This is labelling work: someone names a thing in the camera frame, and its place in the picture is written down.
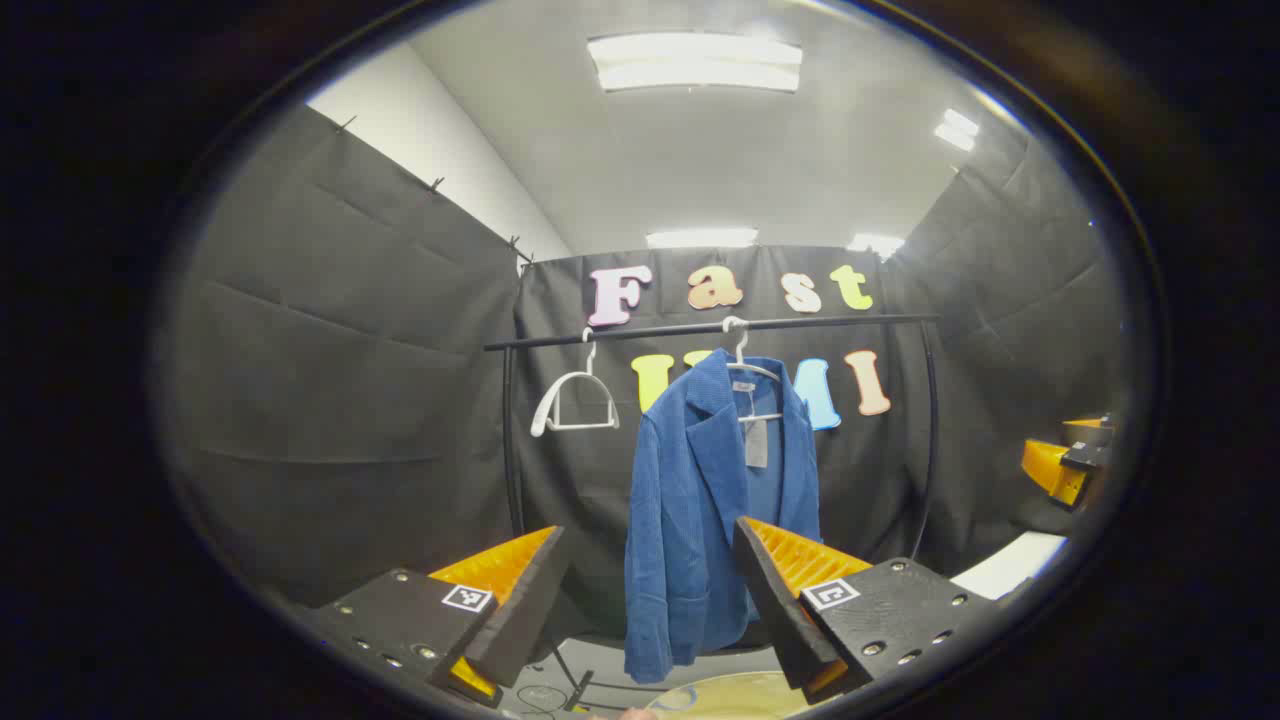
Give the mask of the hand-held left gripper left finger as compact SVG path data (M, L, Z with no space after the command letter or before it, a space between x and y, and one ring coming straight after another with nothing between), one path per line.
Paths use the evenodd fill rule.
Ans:
M298 620L321 646L416 702L495 708L535 655L571 556L545 527L433 571L392 568Z

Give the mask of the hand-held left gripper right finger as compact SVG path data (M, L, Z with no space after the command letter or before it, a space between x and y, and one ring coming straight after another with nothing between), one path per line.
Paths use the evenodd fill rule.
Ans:
M788 685L810 705L965 639L1000 609L910 559L870 565L753 519L733 552Z

